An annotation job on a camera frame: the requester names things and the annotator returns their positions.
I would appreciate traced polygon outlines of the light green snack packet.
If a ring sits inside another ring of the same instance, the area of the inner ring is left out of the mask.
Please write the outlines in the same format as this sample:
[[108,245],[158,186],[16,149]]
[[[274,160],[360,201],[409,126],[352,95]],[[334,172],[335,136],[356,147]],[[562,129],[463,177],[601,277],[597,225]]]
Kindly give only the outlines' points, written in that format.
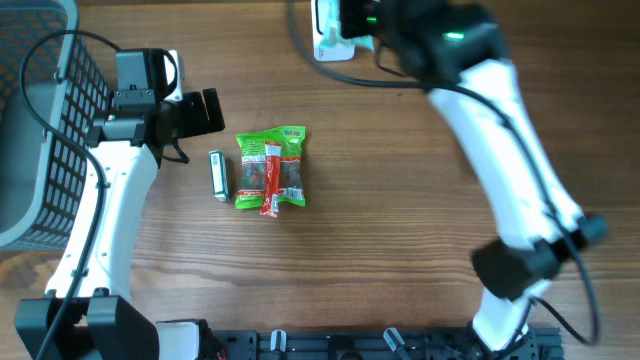
[[370,35],[351,39],[342,37],[338,0],[311,0],[310,3],[315,49],[363,48],[371,52],[375,51],[374,40]]

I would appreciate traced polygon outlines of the red and white sachet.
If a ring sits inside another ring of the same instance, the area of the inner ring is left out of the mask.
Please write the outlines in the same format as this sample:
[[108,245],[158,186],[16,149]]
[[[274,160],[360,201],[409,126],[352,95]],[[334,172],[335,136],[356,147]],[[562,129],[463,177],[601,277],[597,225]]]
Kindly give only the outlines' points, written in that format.
[[265,193],[260,214],[277,218],[279,214],[278,196],[281,168],[281,145],[276,142],[265,143]]

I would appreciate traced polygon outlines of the bright green snack bag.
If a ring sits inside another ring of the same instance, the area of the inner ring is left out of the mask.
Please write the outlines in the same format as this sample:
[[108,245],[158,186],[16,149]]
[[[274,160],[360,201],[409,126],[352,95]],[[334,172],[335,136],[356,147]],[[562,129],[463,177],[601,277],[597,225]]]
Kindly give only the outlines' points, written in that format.
[[263,216],[277,217],[288,202],[305,206],[301,179],[304,126],[282,126],[236,136],[241,150],[241,180],[237,209],[259,208]]

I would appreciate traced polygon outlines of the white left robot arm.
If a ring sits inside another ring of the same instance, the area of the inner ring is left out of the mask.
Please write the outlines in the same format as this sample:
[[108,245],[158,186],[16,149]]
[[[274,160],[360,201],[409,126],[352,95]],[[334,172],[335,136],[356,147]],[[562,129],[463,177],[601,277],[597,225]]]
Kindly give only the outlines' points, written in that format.
[[20,303],[15,326],[36,359],[221,359],[203,319],[152,322],[130,302],[139,220],[164,149],[220,131],[217,94],[184,93],[174,51],[116,54],[118,86],[87,124],[82,142],[53,134],[51,187],[36,218],[66,248],[40,299]]

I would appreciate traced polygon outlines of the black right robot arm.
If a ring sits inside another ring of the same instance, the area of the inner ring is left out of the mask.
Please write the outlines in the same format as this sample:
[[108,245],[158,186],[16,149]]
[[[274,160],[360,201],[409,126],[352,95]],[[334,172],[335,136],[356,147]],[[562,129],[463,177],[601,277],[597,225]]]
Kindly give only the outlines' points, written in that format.
[[378,38],[410,84],[425,89],[485,191],[497,237],[472,255],[484,287],[472,327],[486,349],[505,354],[526,334],[562,264],[602,242],[607,222],[585,214],[556,176],[486,8],[383,0],[343,1],[338,11],[343,37]]

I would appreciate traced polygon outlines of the green carton with barcode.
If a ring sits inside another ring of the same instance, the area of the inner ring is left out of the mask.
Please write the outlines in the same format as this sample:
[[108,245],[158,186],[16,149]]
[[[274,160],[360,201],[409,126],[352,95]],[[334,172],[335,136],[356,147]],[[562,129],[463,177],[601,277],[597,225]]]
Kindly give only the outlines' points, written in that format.
[[230,194],[225,157],[218,150],[210,151],[209,162],[214,197],[221,202],[226,202],[229,200]]

